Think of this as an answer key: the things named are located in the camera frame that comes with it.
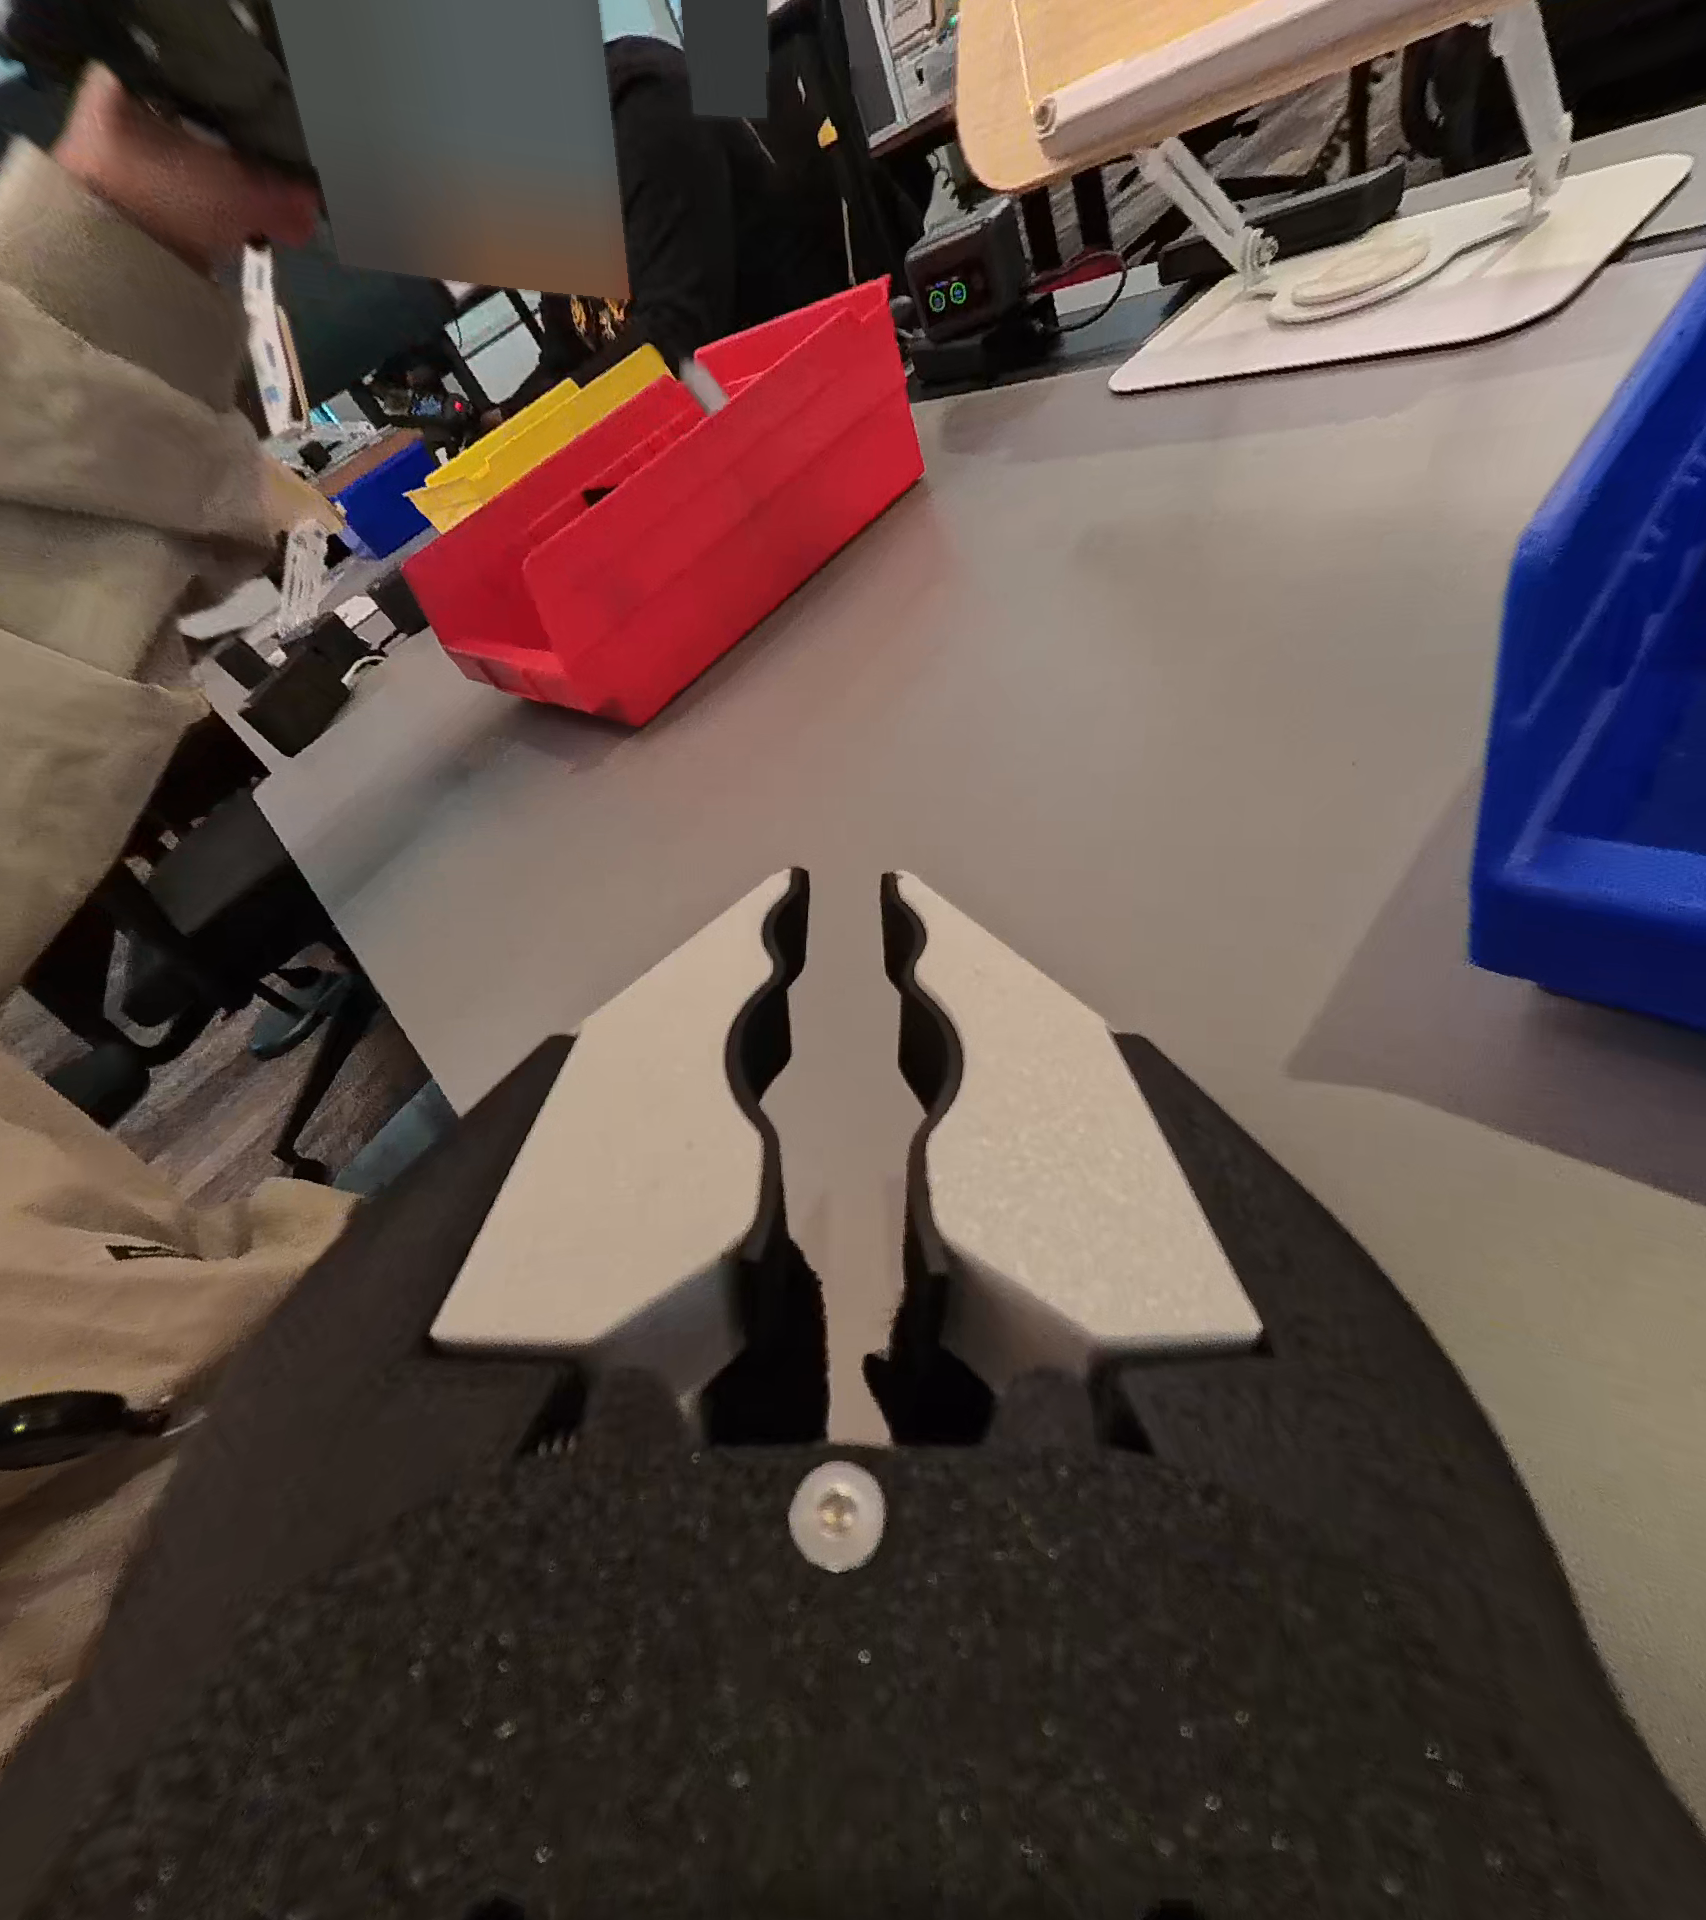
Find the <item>grey desk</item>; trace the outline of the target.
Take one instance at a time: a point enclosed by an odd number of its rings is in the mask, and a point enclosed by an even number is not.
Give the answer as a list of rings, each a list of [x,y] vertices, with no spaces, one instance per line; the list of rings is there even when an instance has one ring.
[[[926,477],[638,736],[424,636],[265,815],[470,1109],[775,868],[814,879],[791,1219],[833,1436],[899,1289],[914,1101],[889,870],[1154,1043],[1426,1318],[1706,1831],[1706,1038],[1465,960],[1513,547],[1706,263],[1706,107],[1652,238],[1438,358],[1117,398],[1104,362],[916,410]]]

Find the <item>person's left forearm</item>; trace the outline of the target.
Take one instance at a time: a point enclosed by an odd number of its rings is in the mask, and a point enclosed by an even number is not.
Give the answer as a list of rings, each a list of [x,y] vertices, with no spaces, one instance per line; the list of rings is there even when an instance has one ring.
[[[265,551],[302,516],[238,404],[236,290],[47,151],[0,165],[0,506]]]

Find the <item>small blue storage bin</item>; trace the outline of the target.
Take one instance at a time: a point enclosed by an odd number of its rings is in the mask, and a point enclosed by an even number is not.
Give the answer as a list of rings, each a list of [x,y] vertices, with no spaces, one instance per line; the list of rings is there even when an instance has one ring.
[[[414,541],[430,539],[433,522],[420,510],[422,493],[437,470],[435,450],[420,435],[395,435],[368,445],[327,483],[343,518],[339,535],[360,559],[389,559]]]

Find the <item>red storage bin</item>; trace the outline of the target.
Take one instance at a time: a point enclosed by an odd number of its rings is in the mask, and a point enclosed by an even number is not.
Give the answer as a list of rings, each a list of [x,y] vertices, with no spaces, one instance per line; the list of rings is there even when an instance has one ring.
[[[700,350],[402,572],[468,678],[638,729],[922,472],[876,278]]]

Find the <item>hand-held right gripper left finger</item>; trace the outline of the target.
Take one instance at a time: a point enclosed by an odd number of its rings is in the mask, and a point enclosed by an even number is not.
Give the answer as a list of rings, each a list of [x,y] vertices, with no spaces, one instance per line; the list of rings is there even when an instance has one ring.
[[[783,868],[603,1003],[430,1329],[437,1352],[642,1372],[717,1445],[828,1434],[818,1275],[766,1096],[793,1059],[812,877]]]

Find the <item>person's left hand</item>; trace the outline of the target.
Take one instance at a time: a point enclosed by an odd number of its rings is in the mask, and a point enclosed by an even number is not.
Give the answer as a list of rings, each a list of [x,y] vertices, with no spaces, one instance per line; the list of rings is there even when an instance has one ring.
[[[51,157],[205,278],[252,248],[306,248],[319,226],[314,186],[161,116],[99,64],[78,83]]]

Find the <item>yellow storage bin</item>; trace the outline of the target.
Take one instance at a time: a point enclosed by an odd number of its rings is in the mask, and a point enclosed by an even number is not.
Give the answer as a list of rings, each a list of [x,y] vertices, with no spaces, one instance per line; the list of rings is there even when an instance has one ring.
[[[567,379],[453,462],[435,468],[428,483],[408,491],[406,499],[437,533],[447,533],[669,377],[665,360],[644,346],[584,387]]]

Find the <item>black power station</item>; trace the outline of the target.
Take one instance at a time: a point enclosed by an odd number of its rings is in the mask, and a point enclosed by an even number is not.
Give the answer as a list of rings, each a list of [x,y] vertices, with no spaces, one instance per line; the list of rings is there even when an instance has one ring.
[[[996,385],[1059,348],[1055,304],[1036,290],[1023,215],[1009,199],[916,242],[905,282],[895,327],[924,396]]]

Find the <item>wooden stand with clear legs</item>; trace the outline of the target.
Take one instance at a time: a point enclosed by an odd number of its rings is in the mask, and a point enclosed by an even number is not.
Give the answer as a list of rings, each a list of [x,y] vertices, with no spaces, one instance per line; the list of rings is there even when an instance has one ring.
[[[329,547],[339,541],[343,518],[329,501],[323,512],[290,526],[281,553],[279,601],[273,615],[277,642],[294,638],[321,617],[329,582]]]

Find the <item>flat black device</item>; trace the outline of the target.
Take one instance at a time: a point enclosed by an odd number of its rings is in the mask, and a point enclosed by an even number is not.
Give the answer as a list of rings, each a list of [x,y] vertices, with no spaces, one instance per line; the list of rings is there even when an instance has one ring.
[[[1293,195],[1264,195],[1243,205],[1251,228],[1274,238],[1280,259],[1345,244],[1397,217],[1409,182],[1403,157],[1365,176],[1336,180]],[[1156,255],[1156,282],[1210,286],[1227,277],[1226,259],[1191,230]]]

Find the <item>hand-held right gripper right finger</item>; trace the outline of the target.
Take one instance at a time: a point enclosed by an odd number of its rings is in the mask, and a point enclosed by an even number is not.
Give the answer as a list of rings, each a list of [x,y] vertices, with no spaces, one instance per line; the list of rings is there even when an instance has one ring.
[[[880,885],[909,1148],[903,1291],[868,1389],[976,1445],[1021,1381],[1241,1358],[1262,1318],[1115,1030],[909,871]]]

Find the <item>person's beige jacket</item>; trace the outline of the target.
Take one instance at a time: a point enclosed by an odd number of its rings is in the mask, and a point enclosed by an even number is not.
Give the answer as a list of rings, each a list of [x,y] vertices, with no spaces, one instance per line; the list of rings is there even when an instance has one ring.
[[[0,1005],[99,889],[198,715],[0,628]],[[196,1414],[352,1200],[279,1179],[205,1208],[0,1047],[0,1405]],[[0,1774],[68,1692],[174,1472],[161,1439],[0,1472]]]

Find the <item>wooden stand with white base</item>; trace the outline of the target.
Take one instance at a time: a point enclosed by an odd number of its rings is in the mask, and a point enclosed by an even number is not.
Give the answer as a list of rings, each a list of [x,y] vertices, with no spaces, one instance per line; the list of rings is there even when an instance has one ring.
[[[1488,25],[1527,161],[1513,188],[1280,257],[1185,137],[1417,39]],[[1112,373],[1146,396],[1488,342],[1567,307],[1691,178],[1689,155],[1579,176],[1539,4],[969,2],[957,134],[1015,199],[1129,159],[1226,265]]]

